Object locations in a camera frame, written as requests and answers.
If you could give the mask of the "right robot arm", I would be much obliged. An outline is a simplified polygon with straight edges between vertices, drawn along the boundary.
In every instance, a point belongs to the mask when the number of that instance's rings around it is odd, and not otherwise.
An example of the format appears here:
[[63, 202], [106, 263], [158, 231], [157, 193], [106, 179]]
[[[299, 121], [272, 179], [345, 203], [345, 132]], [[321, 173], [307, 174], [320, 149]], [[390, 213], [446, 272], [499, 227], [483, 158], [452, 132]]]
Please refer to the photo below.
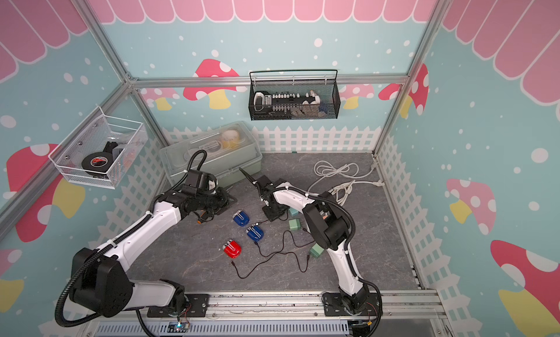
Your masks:
[[270, 221], [279, 219], [292, 208], [303, 215], [313, 240], [327, 251], [338, 277], [338, 289], [343, 307], [356, 315], [367, 307], [376, 307], [380, 317], [382, 295], [379, 288], [363, 279], [357, 269], [350, 243], [357, 233], [354, 219], [329, 192], [310, 193], [279, 179], [255, 179], [248, 172], [241, 173], [258, 190], [264, 203], [264, 215]]

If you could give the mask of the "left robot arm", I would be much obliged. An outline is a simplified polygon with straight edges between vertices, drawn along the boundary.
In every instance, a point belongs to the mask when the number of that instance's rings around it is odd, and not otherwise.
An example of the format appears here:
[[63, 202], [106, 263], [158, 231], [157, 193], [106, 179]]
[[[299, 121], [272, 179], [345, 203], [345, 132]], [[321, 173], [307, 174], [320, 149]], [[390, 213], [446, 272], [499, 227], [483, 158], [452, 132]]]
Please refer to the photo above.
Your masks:
[[144, 216], [95, 249], [74, 255], [71, 278], [55, 305], [55, 321], [72, 328], [123, 311], [161, 307], [181, 317], [190, 307], [182, 284], [171, 280], [134, 281], [127, 272], [134, 261], [167, 230], [194, 214], [205, 223], [228, 210], [236, 198], [216, 177], [191, 169], [167, 191], [154, 197]]

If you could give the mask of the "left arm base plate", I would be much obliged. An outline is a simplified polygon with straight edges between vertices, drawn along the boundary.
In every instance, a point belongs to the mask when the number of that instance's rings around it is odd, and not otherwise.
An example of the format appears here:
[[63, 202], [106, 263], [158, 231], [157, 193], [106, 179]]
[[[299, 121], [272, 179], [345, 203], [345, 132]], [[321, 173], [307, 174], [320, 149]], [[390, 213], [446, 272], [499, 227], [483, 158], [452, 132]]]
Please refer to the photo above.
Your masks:
[[149, 318], [193, 318], [205, 317], [209, 307], [209, 294], [183, 293], [173, 298], [168, 306], [150, 307], [147, 312]]

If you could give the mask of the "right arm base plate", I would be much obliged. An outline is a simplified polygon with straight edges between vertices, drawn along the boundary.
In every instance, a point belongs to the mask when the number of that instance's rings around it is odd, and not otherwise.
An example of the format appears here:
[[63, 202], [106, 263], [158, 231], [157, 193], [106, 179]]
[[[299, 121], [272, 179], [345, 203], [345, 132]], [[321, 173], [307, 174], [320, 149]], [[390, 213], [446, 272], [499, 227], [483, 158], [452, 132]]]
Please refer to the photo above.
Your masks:
[[345, 293], [323, 293], [322, 305], [326, 317], [377, 317], [383, 315], [376, 293], [355, 297]]

